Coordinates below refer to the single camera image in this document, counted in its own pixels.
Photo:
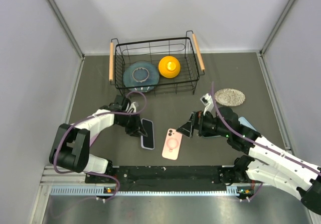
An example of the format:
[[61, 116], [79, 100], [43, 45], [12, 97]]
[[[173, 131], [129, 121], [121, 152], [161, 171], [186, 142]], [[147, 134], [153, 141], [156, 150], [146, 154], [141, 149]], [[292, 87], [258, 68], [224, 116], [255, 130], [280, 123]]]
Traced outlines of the pink phone case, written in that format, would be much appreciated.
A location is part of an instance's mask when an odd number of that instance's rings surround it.
[[168, 129], [162, 151], [162, 157], [177, 160], [183, 135], [175, 129]]

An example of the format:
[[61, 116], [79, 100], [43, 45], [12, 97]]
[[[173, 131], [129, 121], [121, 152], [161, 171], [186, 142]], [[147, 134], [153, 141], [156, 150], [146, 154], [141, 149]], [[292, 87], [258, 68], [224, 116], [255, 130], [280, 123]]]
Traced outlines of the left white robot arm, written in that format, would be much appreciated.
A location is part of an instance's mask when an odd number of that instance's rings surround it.
[[113, 178], [112, 162], [90, 154], [90, 147], [100, 133], [114, 125], [133, 137], [146, 137], [138, 103], [129, 96], [117, 95], [114, 102], [73, 124], [61, 124], [50, 151], [49, 162], [59, 174], [92, 172], [103, 182]]

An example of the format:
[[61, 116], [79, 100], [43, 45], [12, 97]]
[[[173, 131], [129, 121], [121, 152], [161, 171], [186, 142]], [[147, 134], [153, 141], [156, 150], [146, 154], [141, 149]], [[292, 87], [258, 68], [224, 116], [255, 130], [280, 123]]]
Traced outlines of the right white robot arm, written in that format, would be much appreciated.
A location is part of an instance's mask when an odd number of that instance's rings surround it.
[[244, 155], [234, 163], [234, 176], [244, 182], [259, 181], [294, 196], [310, 211], [320, 214], [320, 166], [306, 162], [240, 123], [230, 107], [218, 107], [209, 94], [201, 97], [204, 110], [194, 111], [177, 132], [192, 138], [221, 136]]

